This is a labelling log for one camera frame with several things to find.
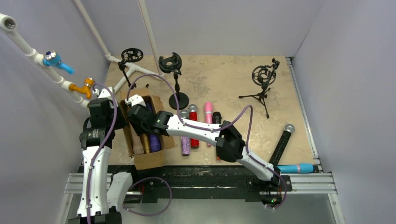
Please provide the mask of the purple glitter microphone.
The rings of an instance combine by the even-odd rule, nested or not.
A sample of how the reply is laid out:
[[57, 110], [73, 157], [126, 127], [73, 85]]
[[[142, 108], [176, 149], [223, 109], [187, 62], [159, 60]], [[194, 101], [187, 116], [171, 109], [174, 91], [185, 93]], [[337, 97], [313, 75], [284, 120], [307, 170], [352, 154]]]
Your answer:
[[[186, 109], [183, 109], [180, 111], [180, 116], [183, 119], [189, 119], [189, 112]], [[190, 148], [190, 139], [186, 136], [181, 136], [182, 156], [189, 156]]]

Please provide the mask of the round base shock mount stand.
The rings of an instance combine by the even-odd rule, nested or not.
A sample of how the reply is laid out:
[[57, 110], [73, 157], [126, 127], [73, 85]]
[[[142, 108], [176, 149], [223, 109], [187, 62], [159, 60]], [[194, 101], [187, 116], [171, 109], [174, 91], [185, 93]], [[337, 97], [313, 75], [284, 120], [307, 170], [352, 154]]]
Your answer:
[[178, 83], [178, 78], [182, 75], [182, 58], [178, 53], [173, 52], [172, 56], [167, 58], [160, 56], [158, 63], [160, 70], [166, 74], [172, 73], [175, 80], [175, 94], [172, 94], [169, 97], [169, 105], [172, 109], [176, 109], [177, 105], [179, 106], [179, 109], [185, 109], [189, 105], [189, 98], [185, 93], [180, 91], [180, 85]]

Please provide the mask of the violet plastic microphone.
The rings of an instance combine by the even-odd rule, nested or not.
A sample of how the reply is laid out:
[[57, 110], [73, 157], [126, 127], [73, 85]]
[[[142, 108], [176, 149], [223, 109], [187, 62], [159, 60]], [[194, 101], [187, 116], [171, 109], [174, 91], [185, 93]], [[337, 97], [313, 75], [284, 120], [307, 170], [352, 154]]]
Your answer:
[[[151, 103], [147, 102], [146, 107], [150, 110], [150, 112], [153, 112]], [[149, 134], [149, 140], [150, 140], [150, 151], [152, 153], [158, 152], [161, 150], [161, 143], [160, 143], [158, 136], [156, 136], [154, 134]]]

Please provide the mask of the brown cardboard box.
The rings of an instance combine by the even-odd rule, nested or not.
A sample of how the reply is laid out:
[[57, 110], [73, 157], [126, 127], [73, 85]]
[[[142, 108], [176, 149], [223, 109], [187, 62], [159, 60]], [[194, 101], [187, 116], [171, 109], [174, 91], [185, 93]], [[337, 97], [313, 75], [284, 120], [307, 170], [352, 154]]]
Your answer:
[[[130, 96], [133, 96], [135, 94], [142, 96], [145, 103], [151, 103], [154, 112], [164, 110], [161, 98], [159, 96], [152, 95], [149, 92], [148, 88], [132, 89], [130, 92]], [[143, 170], [164, 166], [165, 151], [175, 146], [173, 138], [170, 136], [159, 136], [158, 138], [161, 143], [161, 150], [158, 152], [150, 152], [149, 154], [133, 154], [133, 141], [130, 125], [131, 124], [128, 124], [122, 130], [126, 141], [128, 156], [133, 159], [136, 168], [138, 170]]]

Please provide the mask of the tripod shock mount stand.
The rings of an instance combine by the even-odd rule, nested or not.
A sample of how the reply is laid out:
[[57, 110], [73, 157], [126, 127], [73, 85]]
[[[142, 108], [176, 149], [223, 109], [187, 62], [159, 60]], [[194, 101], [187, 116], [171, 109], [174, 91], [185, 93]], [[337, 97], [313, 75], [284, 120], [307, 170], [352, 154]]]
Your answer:
[[116, 84], [114, 88], [116, 91], [118, 91], [125, 82], [127, 82], [128, 87], [130, 87], [131, 83], [129, 81], [129, 77], [132, 73], [136, 71], [150, 73], [149, 70], [134, 64], [134, 62], [142, 60], [143, 57], [144, 54], [140, 49], [128, 48], [122, 51], [121, 61], [118, 62], [118, 67], [122, 71], [124, 77]]
[[238, 96], [238, 98], [254, 98], [259, 101], [265, 109], [266, 117], [269, 119], [269, 113], [265, 103], [265, 99], [268, 97], [267, 92], [270, 90], [270, 85], [276, 80], [276, 70], [278, 69], [280, 62], [275, 58], [272, 58], [271, 65], [260, 65], [254, 68], [252, 71], [252, 81], [254, 84], [261, 87], [262, 91], [254, 95]]

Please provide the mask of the plain black microphone orange end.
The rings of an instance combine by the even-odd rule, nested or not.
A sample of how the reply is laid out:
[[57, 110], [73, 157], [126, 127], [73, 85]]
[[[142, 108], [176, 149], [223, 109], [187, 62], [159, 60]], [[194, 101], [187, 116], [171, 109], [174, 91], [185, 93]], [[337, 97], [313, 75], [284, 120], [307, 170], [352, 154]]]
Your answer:
[[213, 112], [212, 114], [212, 123], [213, 124], [222, 124], [222, 116], [220, 112]]

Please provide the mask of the gold metallic microphone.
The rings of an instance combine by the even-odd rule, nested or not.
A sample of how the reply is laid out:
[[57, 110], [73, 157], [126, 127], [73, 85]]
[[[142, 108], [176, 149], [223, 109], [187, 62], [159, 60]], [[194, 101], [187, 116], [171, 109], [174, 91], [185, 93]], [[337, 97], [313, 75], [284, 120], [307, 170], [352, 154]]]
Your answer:
[[140, 136], [141, 143], [143, 146], [143, 150], [145, 154], [149, 154], [151, 152], [151, 147], [150, 147], [150, 138], [147, 134], [143, 133]]

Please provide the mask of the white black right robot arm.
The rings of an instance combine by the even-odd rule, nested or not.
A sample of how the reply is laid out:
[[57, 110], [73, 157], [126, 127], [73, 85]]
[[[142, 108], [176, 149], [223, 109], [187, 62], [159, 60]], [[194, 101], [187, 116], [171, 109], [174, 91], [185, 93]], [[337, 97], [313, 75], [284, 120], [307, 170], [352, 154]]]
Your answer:
[[147, 133], [163, 136], [181, 136], [209, 143], [216, 148], [217, 156], [229, 163], [239, 163], [262, 182], [278, 185], [281, 172], [248, 148], [248, 142], [232, 122], [207, 124], [183, 119], [171, 112], [151, 112], [141, 104], [130, 107], [127, 119], [138, 135]]

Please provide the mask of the red glitter microphone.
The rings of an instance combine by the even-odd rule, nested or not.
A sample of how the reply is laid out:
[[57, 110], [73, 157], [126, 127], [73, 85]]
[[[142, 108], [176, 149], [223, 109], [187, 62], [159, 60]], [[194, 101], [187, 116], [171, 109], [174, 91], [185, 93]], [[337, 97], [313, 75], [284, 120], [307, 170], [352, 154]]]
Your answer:
[[[191, 104], [188, 107], [188, 112], [189, 112], [189, 119], [193, 120], [193, 121], [197, 121], [198, 120], [198, 116], [197, 116], [197, 106], [195, 104]], [[190, 144], [191, 144], [191, 148], [193, 149], [197, 149], [199, 148], [199, 140], [197, 139], [190, 139]]]

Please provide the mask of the black glitter microphone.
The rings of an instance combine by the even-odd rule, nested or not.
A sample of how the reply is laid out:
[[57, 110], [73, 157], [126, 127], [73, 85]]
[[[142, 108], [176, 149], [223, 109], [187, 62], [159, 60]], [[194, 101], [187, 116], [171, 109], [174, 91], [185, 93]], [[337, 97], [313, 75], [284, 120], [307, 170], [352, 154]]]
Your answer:
[[280, 162], [280, 159], [286, 149], [286, 146], [289, 142], [291, 135], [294, 133], [295, 127], [292, 124], [286, 124], [283, 128], [283, 133], [272, 153], [272, 156], [269, 160], [271, 164], [277, 166]]

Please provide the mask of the blue glitter microphone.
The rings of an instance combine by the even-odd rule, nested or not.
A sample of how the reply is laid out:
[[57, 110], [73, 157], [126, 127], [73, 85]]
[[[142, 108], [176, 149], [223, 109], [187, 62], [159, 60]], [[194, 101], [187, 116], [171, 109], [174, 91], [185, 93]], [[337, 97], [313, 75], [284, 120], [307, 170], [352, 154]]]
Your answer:
[[282, 173], [287, 174], [308, 174], [314, 172], [314, 166], [309, 163], [278, 166]]

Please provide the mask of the pink glitter microphone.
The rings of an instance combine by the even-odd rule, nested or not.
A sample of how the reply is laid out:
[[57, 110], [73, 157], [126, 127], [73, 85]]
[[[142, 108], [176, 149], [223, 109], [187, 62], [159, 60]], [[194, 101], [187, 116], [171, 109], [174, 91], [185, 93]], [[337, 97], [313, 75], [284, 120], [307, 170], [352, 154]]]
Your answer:
[[204, 112], [205, 112], [205, 122], [207, 124], [211, 124], [212, 123], [212, 113], [213, 113], [212, 102], [210, 102], [210, 101], [205, 102]]

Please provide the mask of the cream peach plastic microphone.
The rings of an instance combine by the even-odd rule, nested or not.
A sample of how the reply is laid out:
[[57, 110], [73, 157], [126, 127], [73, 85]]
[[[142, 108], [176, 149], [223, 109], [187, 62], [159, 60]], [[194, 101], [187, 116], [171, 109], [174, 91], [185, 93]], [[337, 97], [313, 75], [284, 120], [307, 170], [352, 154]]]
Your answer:
[[133, 154], [144, 154], [144, 149], [140, 137], [136, 134], [135, 130], [131, 125], [130, 130], [133, 141]]

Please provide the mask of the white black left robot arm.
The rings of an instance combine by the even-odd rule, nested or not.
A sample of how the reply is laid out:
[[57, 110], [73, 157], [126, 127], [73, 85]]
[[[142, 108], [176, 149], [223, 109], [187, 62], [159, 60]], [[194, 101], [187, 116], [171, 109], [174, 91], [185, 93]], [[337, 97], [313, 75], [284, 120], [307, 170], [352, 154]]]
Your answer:
[[120, 224], [120, 210], [133, 184], [133, 170], [108, 174], [108, 161], [115, 130], [126, 126], [117, 105], [108, 98], [89, 102], [90, 117], [79, 140], [83, 154], [83, 186], [76, 218], [69, 224]]

